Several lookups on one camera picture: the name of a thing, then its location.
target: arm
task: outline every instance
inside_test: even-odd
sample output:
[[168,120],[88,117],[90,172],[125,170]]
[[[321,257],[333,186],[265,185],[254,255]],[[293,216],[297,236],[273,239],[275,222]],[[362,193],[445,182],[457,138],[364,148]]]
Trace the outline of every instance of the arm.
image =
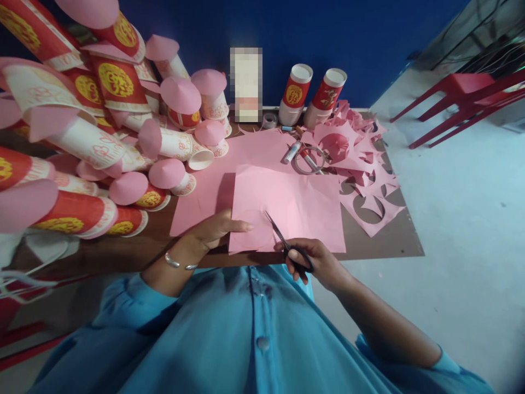
[[184,269],[186,266],[197,265],[210,249],[220,245],[227,233],[252,228],[249,223],[231,220],[231,209],[217,213],[191,229],[168,251],[170,257],[180,263],[179,268],[170,266],[162,256],[142,273],[142,279],[159,293],[178,297],[194,272]]
[[[315,269],[313,275],[338,297],[376,356],[386,362],[400,362],[422,368],[431,368],[438,362],[441,357],[440,347],[354,278],[322,242],[302,238],[288,242],[306,249],[312,257]],[[282,244],[277,244],[276,249],[282,250]],[[292,250],[288,256],[306,266],[297,252]],[[289,258],[286,264],[294,280],[298,280],[300,275]],[[306,275],[302,275],[301,279],[305,283],[308,281]]]

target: scissors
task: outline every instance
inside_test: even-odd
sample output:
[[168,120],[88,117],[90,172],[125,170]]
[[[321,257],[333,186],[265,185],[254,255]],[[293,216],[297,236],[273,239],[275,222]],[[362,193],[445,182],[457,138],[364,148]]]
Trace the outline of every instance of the scissors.
[[312,273],[313,272],[313,263],[312,263],[312,260],[310,259],[310,256],[308,256],[308,254],[306,253],[306,251],[302,247],[300,247],[300,246],[292,246],[289,243],[287,243],[286,240],[283,237],[283,234],[279,231],[279,228],[277,227],[277,225],[273,221],[273,219],[270,216],[270,214],[267,211],[264,211],[264,212],[265,212],[266,216],[268,216],[268,219],[270,220],[270,223],[272,223],[273,231],[275,231],[277,236],[283,242],[283,245],[284,245],[284,250],[283,250],[284,259],[286,260],[286,257],[288,256],[288,253],[291,250],[296,250],[300,255],[302,255],[303,259],[308,264],[308,267],[305,267],[304,265],[296,263],[295,261],[290,259],[290,261],[294,265],[295,269],[297,271],[299,271],[299,272],[304,271],[304,272]]

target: concrete floor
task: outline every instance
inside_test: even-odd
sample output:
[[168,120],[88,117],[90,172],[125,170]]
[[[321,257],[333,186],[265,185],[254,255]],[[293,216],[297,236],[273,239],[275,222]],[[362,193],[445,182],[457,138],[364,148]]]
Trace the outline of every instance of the concrete floor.
[[[390,129],[384,136],[388,154],[426,256],[344,265],[496,392],[512,393],[525,365],[525,135],[486,120],[433,149],[409,150],[414,136],[443,120],[445,114],[414,121],[439,97],[394,125],[387,119],[436,81],[433,74],[409,70],[372,108]],[[339,301],[317,281],[313,285],[317,304],[354,341],[359,330]],[[94,286],[82,286],[74,296],[57,290],[65,292],[62,300],[81,299],[81,308],[64,301],[66,313],[97,304],[100,283]],[[82,306],[86,298],[95,300],[89,308]],[[1,372],[2,393],[25,392],[49,353]]]

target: silver bracelet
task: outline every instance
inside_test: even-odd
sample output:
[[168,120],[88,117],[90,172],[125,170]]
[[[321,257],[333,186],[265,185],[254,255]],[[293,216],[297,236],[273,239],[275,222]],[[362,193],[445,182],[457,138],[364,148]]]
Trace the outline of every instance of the silver bracelet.
[[[179,268],[180,267],[180,264],[171,258],[169,252],[166,252],[166,254],[164,255],[164,260],[166,260],[166,263],[168,263],[173,268]],[[184,267],[184,269],[186,271],[193,271],[197,267],[198,267],[198,264],[187,265],[186,267]]]

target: table surface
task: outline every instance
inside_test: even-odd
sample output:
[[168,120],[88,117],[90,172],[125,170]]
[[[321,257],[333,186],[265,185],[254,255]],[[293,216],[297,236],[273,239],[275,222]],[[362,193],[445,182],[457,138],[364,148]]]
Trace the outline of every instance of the table surface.
[[[237,125],[232,123],[233,133]],[[0,144],[34,156],[46,157],[49,152],[37,144],[29,144],[17,135],[3,132]],[[376,143],[379,150],[384,150],[382,141]],[[385,155],[387,168],[390,162]],[[343,184],[343,192],[351,193],[350,184]],[[388,199],[395,205],[406,205],[401,189],[392,193]],[[360,207],[364,199],[356,200]],[[166,208],[149,213],[147,227],[137,236],[122,238],[103,236],[94,240],[80,242],[79,251],[69,257],[57,260],[41,270],[40,275],[77,276],[82,274],[106,274],[114,272],[141,271],[161,257],[175,242],[171,238],[170,227],[177,206],[177,198],[172,198]],[[363,220],[377,223],[380,219],[369,210],[357,209]],[[341,207],[346,253],[337,253],[339,260],[358,260],[374,258],[423,256],[423,248],[410,217],[408,208],[402,210],[389,224],[370,238],[361,226]],[[277,264],[282,262],[280,253],[244,252],[228,256],[227,245],[211,251],[201,262],[199,268],[219,266],[240,266],[256,264]],[[34,268],[39,260],[23,244],[20,245],[11,269],[25,270]]]

